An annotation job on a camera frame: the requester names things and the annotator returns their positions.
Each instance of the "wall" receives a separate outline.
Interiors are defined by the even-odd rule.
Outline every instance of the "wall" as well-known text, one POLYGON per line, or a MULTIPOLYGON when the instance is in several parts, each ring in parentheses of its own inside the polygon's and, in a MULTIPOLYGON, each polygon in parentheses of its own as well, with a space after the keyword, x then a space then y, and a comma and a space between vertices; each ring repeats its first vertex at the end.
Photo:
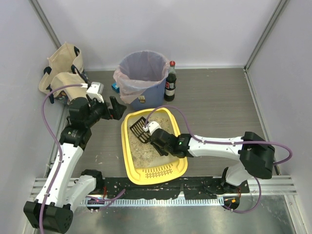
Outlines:
MULTIPOLYGON (((41 120, 38 83, 55 47, 28 1, 1 4, 0 35, 0 232, 20 234, 24 204, 53 145, 41 120)), ((61 111, 57 104, 46 107, 53 129, 61 111)))
POLYGON ((178 66, 243 66, 278 0, 40 0, 61 43, 84 52, 87 70, 154 50, 178 66))
MULTIPOLYGON (((250 69, 271 140, 294 152, 280 168, 292 176, 307 220, 312 220, 311 12, 312 1, 291 0, 250 69)), ((279 159, 286 156, 279 153, 279 159)))

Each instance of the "gray floor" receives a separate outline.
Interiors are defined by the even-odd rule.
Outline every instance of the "gray floor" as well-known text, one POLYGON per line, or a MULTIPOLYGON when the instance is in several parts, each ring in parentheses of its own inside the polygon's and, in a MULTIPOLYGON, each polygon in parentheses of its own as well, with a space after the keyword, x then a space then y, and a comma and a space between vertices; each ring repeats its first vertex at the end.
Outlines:
MULTIPOLYGON (((111 88, 113 73, 88 73, 91 81, 104 84, 102 95, 106 100, 111 95, 118 96, 111 88)), ((195 134, 236 137, 252 131, 263 137, 243 69, 187 69, 176 73, 176 96, 170 105, 185 113, 195 134)), ((128 107, 125 115, 130 112, 133 110, 128 107)), ((174 110, 172 113, 180 131, 186 133, 180 114, 174 110)), ((72 177, 79 177, 85 169, 102 171, 103 176, 127 176, 121 146, 121 123, 122 120, 101 120, 92 128, 92 137, 72 177)), ((225 167, 235 164, 229 159, 208 156, 191 158, 188 162, 185 176, 220 176, 225 167)))
MULTIPOLYGON (((242 197, 240 210, 250 209, 255 197, 242 197)), ((78 207, 68 234, 294 234, 284 196, 263 196, 248 214, 221 206, 111 207, 99 213, 78 207)))

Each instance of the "yellow tray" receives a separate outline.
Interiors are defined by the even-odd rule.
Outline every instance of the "yellow tray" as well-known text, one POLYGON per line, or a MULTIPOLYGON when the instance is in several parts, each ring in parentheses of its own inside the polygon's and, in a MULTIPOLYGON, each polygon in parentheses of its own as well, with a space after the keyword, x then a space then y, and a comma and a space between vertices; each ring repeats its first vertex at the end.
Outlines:
MULTIPOLYGON (((148 115, 152 110, 153 109, 146 109, 130 113, 126 116, 125 120, 122 122, 121 125, 122 150, 127 175, 134 184, 138 185, 158 184, 178 178, 186 172, 188 165, 187 158, 185 157, 185 158, 176 158, 176 161, 158 167, 150 167, 150 168, 134 167, 128 140, 127 122, 131 118, 135 118, 135 120, 137 121, 141 116, 148 115)), ((176 136, 180 135, 180 130, 177 126, 176 119, 168 109, 160 108, 157 111, 155 111, 155 113, 167 114, 170 118, 175 135, 176 136)))

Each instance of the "yellow litter box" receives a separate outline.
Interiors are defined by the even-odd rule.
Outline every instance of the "yellow litter box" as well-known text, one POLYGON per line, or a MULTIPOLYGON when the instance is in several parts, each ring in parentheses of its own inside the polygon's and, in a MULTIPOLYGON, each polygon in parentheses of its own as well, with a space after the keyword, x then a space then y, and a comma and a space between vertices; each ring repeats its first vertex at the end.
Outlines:
MULTIPOLYGON (((187 158, 177 158, 175 157, 170 162, 166 162, 166 158, 162 158, 165 164, 158 165, 149 168, 136 168, 134 166, 133 158, 131 155, 130 144, 129 144, 129 134, 133 134, 131 131, 128 131, 128 127, 134 124, 139 118, 147 117, 147 115, 153 109, 146 109, 134 113, 130 113, 126 116, 125 120, 121 125, 121 141, 122 141, 122 149, 123 149, 123 157, 125 160, 126 171, 129 179, 138 185, 149 185, 149 184, 158 184, 163 183, 175 178, 182 176, 187 169, 187 158)), ((155 111, 151 117, 158 116, 168 118, 173 132, 176 136, 180 135, 180 130, 178 128, 175 117, 171 114, 171 112, 166 108, 160 108, 155 111)))

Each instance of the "blue trash can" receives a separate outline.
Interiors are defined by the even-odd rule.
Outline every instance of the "blue trash can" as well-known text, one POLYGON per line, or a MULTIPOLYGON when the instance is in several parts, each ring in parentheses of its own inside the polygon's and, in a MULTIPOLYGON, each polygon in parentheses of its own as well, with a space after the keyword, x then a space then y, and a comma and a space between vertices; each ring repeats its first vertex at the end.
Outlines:
POLYGON ((136 111, 161 106, 169 67, 169 61, 157 52, 128 55, 114 72, 121 99, 136 111))

